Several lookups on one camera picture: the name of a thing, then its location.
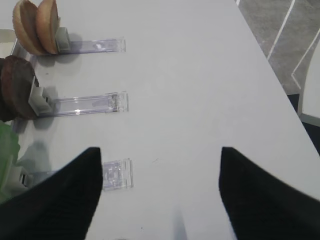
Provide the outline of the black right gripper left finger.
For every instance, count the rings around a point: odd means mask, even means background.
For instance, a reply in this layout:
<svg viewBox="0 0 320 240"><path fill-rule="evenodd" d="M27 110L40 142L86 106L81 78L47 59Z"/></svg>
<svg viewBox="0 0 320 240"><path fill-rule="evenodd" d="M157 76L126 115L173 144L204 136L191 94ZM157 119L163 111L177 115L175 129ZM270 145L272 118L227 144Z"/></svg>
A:
<svg viewBox="0 0 320 240"><path fill-rule="evenodd" d="M84 240L102 187L101 150L89 147L40 184L0 205L0 238Z"/></svg>

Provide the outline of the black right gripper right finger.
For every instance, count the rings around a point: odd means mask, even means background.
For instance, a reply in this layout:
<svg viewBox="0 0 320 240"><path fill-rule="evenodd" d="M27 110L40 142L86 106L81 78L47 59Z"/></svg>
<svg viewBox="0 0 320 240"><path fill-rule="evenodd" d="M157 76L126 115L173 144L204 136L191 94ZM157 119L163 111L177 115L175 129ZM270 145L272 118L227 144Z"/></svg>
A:
<svg viewBox="0 0 320 240"><path fill-rule="evenodd" d="M219 193L238 240L318 240L320 202L223 147Z"/></svg>

